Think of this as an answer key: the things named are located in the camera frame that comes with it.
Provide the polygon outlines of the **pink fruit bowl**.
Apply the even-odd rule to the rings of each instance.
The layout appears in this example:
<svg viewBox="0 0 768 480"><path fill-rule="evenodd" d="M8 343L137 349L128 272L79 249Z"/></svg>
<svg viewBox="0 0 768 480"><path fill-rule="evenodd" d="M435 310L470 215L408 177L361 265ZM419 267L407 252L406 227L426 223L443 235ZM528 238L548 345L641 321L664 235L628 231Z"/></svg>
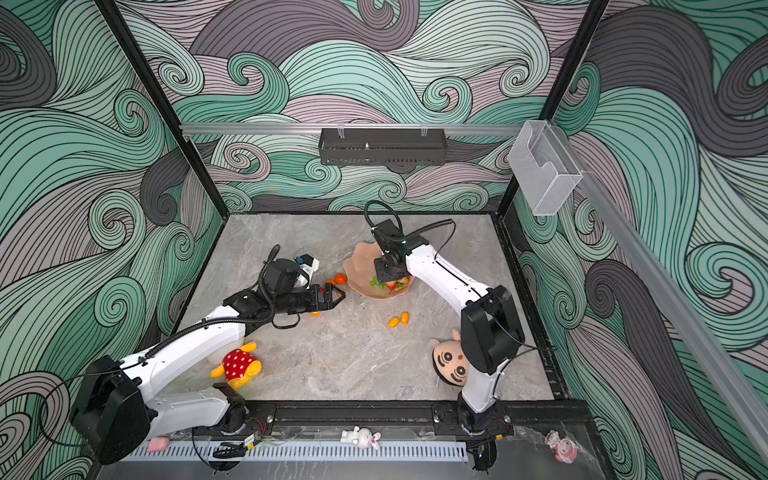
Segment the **pink fruit bowl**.
<svg viewBox="0 0 768 480"><path fill-rule="evenodd" d="M382 252L375 243L358 243L351 256L343 262L347 286L357 293L376 300L390 299L405 294L414 278L405 277L395 282L382 283L374 262Z"/></svg>

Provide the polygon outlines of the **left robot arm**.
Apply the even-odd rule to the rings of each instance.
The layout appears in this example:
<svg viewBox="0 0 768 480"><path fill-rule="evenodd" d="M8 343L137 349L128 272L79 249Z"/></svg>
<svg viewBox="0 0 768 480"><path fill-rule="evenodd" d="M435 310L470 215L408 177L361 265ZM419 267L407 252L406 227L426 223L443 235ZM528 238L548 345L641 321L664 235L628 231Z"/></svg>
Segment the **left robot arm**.
<svg viewBox="0 0 768 480"><path fill-rule="evenodd" d="M237 435L245 428L249 411L238 390L261 369L258 360L245 360L255 348L245 338L278 314L328 311L346 297L332 282L313 282L315 259L280 259L278 251L272 248L253 286L202 320L122 360L105 355L88 366L70 423L100 463L116 463L144 441L175 431L214 427ZM224 348L233 351L214 370L213 386L162 396L171 381Z"/></svg>

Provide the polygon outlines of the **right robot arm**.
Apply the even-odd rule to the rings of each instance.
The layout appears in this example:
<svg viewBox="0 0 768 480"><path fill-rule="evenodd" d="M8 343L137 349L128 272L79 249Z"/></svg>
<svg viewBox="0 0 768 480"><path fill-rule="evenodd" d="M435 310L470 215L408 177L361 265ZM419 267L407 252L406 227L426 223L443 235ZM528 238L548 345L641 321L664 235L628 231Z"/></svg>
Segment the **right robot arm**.
<svg viewBox="0 0 768 480"><path fill-rule="evenodd" d="M456 222L443 219L404 230L398 214L386 203L371 200L363 207L364 218L382 256L373 261L380 283L413 277L437 292L459 315L458 337L464 355L463 374L443 355L433 351L441 378L461 388L458 398L460 423L468 432L480 432L490 422L499 396L497 387L504 370L521 355L537 348L525 342L520 317L511 292L504 286L489 287L472 279L444 259L441 249L424 234Z"/></svg>

